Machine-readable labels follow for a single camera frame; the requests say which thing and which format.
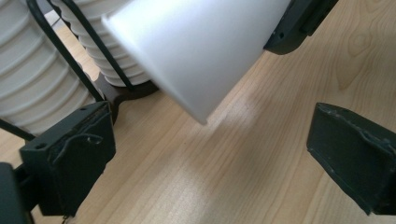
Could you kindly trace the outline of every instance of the wooden table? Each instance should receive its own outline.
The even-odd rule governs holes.
[[[293,53],[264,53],[201,126],[162,92],[123,103],[117,155],[77,223],[396,223],[367,217],[306,151],[316,102],[396,132],[396,1],[341,0]],[[65,43],[97,67],[66,29]],[[1,132],[1,161],[23,142]],[[42,217],[37,223],[60,223]]]

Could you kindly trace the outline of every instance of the light wood desk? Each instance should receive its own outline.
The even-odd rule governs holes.
[[[264,53],[206,126],[162,92],[123,103],[117,155],[77,223],[396,223],[367,217],[305,147],[316,102],[396,132],[395,13],[394,0],[340,0],[298,50]],[[59,33],[97,74],[73,36]],[[1,133],[0,143],[1,161],[18,164],[22,141]]]

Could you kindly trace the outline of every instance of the black plastic part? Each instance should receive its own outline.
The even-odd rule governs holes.
[[[307,147],[367,215],[396,215],[396,133],[342,107],[317,104]]]
[[[34,223],[30,213],[24,207],[20,183],[17,181],[12,166],[0,162],[0,176],[0,223]]]
[[[338,0],[292,0],[264,49],[290,53],[301,46],[324,21]]]
[[[115,155],[107,102],[86,105],[21,148],[26,174],[37,178],[44,216],[74,216]]]
[[[76,73],[76,75],[85,85],[85,87],[87,87],[91,95],[95,98],[97,102],[104,101],[105,99],[102,97],[99,91],[93,86],[90,79],[87,77],[87,75],[85,75],[84,71],[78,65],[78,63],[70,54],[68,49],[64,46],[64,43],[50,27],[49,23],[47,22],[46,18],[44,17],[43,13],[41,12],[38,6],[37,0],[26,0],[26,3],[27,6],[29,7],[30,12],[35,18],[35,21],[38,23],[38,25],[41,27],[41,29],[44,31],[44,33],[47,35],[47,37],[56,47],[56,49],[59,50],[59,52],[62,54],[64,59],[69,63],[70,67],[73,69],[73,71]]]
[[[96,33],[96,31],[93,29],[93,27],[91,26],[91,24],[87,20],[87,18],[85,18],[84,14],[81,12],[81,10],[76,5],[76,3],[73,0],[62,0],[62,1],[70,8],[70,10],[73,12],[73,14],[76,16],[76,18],[81,23],[81,25],[84,27],[84,29],[87,31],[87,33],[90,35],[93,42],[98,46],[99,50],[102,51],[103,55],[106,57],[108,62],[111,64],[114,71],[116,71],[116,73],[120,76],[120,79],[125,84],[125,86],[130,91],[133,91],[134,85],[132,85],[132,83],[129,81],[129,78],[125,75],[123,70],[120,68],[119,64],[114,59],[113,55],[111,55],[110,51],[107,49],[105,43],[102,41],[102,39]]]
[[[5,122],[2,119],[0,119],[0,128],[6,130],[9,133],[17,135],[18,137],[23,138],[26,141],[32,141],[35,138],[34,135],[32,135],[32,134],[30,134],[30,133],[28,133],[28,132],[8,123],[8,122]]]
[[[137,100],[149,96],[158,90],[158,87],[154,83],[147,81],[134,86],[134,90],[129,91],[127,88],[110,85],[102,74],[99,74],[99,77],[95,80],[95,84],[102,90],[102,93],[106,96],[106,100],[110,103],[113,122],[117,120],[119,107],[122,102]]]

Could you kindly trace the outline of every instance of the ribbed white cylinder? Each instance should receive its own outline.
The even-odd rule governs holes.
[[[149,77],[135,60],[127,54],[126,50],[109,34],[101,21],[103,15],[122,7],[129,1],[130,0],[75,0],[74,2],[88,19],[96,33],[99,34],[131,83],[137,85],[148,81]],[[125,84],[121,81],[103,53],[97,48],[72,11],[61,0],[51,0],[51,2],[61,9],[63,19],[70,22],[71,30],[78,35],[79,42],[93,58],[96,65],[105,76],[105,79],[111,85],[124,87]]]
[[[22,1],[0,0],[0,118],[39,135],[94,98]]]

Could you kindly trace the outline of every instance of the black clamp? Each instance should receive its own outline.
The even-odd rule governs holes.
[[[283,55],[300,47],[324,21],[338,0],[292,0],[264,49]]]
[[[29,223],[8,221],[26,217],[37,204],[44,216],[74,216],[116,153],[108,102],[73,112],[20,153],[23,164],[14,172],[0,163],[6,178],[0,182],[0,223]]]
[[[342,107],[317,104],[307,147],[367,215],[396,215],[396,133]]]

